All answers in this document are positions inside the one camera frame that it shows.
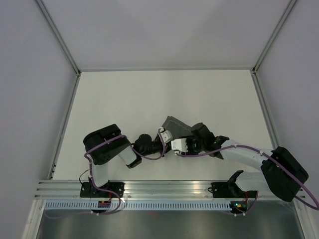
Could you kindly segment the grey cloth napkin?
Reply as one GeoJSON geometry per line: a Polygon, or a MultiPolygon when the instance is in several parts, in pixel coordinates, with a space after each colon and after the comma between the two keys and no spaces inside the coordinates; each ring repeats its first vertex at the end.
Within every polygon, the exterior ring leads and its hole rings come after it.
{"type": "Polygon", "coordinates": [[[162,127],[170,132],[172,139],[193,136],[191,127],[173,116],[167,116],[162,127]]]}

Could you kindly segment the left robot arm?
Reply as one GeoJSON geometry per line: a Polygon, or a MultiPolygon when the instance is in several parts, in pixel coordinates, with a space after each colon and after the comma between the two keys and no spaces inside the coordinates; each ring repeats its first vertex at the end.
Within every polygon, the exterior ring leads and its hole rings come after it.
{"type": "Polygon", "coordinates": [[[155,139],[142,134],[134,143],[121,133],[116,124],[88,134],[83,144],[86,150],[84,157],[89,161],[91,191],[97,197],[108,194],[107,164],[111,159],[118,156],[131,169],[141,164],[143,159],[154,161],[164,157],[172,140],[171,132],[163,127],[158,129],[155,139]]]}

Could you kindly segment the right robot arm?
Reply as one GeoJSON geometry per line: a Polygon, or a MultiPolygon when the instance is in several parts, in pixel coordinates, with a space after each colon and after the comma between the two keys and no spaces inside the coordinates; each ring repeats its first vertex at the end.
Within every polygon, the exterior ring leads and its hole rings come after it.
{"type": "Polygon", "coordinates": [[[203,153],[221,160],[233,161],[256,169],[249,173],[237,170],[227,181],[230,195],[239,197],[249,191],[270,191],[279,199],[290,202],[309,175],[284,147],[274,150],[253,150],[225,136],[215,136],[203,123],[190,129],[192,136],[186,140],[187,155],[203,153]]]}

